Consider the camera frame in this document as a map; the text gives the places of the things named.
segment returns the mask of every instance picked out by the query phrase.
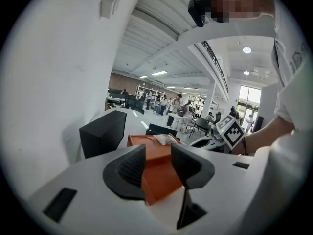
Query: person's arm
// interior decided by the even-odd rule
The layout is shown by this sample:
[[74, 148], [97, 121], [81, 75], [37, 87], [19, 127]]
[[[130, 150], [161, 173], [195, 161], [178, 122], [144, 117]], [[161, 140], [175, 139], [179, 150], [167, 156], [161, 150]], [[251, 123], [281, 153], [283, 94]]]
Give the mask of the person's arm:
[[[254, 153], [257, 149], [270, 146], [284, 134], [290, 133], [294, 129], [293, 123], [287, 122], [281, 117], [275, 117], [265, 128], [246, 136], [246, 152]], [[244, 154], [245, 149], [241, 141], [232, 151], [232, 154]]]

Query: orange box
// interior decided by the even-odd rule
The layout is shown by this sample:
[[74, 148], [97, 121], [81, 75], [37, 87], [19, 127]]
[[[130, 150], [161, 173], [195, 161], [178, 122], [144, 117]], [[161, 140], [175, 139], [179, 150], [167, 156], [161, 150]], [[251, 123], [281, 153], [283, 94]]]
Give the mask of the orange box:
[[[172, 134], [177, 143], [181, 143]], [[171, 145], [162, 145], [153, 135], [128, 136], [127, 146], [146, 145], [146, 166], [142, 174], [141, 189], [149, 205], [167, 197], [182, 183], [176, 174], [171, 159]]]

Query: white ceiling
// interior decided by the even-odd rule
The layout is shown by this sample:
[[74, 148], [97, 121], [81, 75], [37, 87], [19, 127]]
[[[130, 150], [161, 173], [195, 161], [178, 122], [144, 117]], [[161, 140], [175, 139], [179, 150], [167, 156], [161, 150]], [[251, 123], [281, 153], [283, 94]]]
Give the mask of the white ceiling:
[[[189, 1], [139, 0], [120, 43], [113, 70], [134, 77], [147, 75], [150, 82], [175, 86], [176, 91], [179, 92], [205, 94], [210, 79], [202, 72], [203, 64], [188, 48], [175, 49], [152, 61], [145, 61], [176, 42], [180, 34], [196, 27], [187, 11]], [[271, 84], [272, 80], [276, 82], [270, 63], [272, 38], [240, 36], [219, 38], [208, 42], [215, 55], [222, 58], [227, 67], [225, 76], [243, 81], [253, 78], [252, 82], [259, 84], [258, 87]], [[252, 53], [244, 54], [243, 46], [251, 47]], [[260, 80], [257, 73], [249, 77], [243, 75], [244, 70], [252, 71], [254, 66], [265, 67], [270, 79]], [[152, 73], [159, 71], [168, 73], [151, 76]], [[191, 92], [183, 87], [196, 87], [198, 90]], [[217, 89], [214, 96], [222, 97], [221, 94]]]
[[[221, 56], [228, 67], [228, 77], [259, 84], [259, 87], [276, 82], [277, 75], [271, 62], [274, 39], [261, 36], [236, 36], [208, 41], [216, 56]], [[246, 54], [244, 47], [252, 52]], [[258, 78], [258, 69], [265, 69], [267, 78]]]

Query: hand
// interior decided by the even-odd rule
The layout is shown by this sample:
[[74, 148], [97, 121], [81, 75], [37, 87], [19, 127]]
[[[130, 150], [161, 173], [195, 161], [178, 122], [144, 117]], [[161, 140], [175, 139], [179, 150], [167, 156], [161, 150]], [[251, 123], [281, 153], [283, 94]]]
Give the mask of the hand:
[[245, 154], [245, 148], [244, 148], [244, 140], [241, 139], [240, 142], [233, 148], [231, 151], [231, 154], [233, 155], [239, 155], [239, 154]]

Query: black chair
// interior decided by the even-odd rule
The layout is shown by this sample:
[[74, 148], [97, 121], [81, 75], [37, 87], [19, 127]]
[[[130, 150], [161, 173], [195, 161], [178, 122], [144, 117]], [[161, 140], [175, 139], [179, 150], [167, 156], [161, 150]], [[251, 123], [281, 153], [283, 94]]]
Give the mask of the black chair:
[[189, 137], [191, 136], [191, 134], [194, 134], [195, 132], [195, 127], [197, 126], [197, 130], [199, 131], [204, 131], [205, 134], [207, 135], [209, 129], [210, 129], [210, 126], [209, 126], [209, 123], [207, 122], [206, 119], [204, 118], [198, 118], [194, 124], [194, 127], [193, 127], [193, 130], [192, 132], [190, 133]]
[[149, 129], [146, 130], [146, 135], [159, 135], [159, 134], [160, 134], [159, 132], [155, 132]]
[[149, 128], [146, 131], [146, 135], [157, 135], [157, 134], [172, 134], [174, 137], [176, 137], [177, 131], [152, 123], [149, 124]]
[[215, 114], [215, 121], [214, 121], [213, 125], [216, 125], [221, 120], [221, 116], [222, 116], [222, 114], [220, 112], [217, 112]]
[[140, 112], [142, 114], [145, 114], [145, 111], [142, 109], [142, 107], [143, 107], [143, 102], [142, 101], [138, 101], [138, 100], [135, 99], [132, 102], [132, 105], [131, 105], [131, 109], [132, 110], [135, 110], [135, 111], [138, 111], [138, 112]]

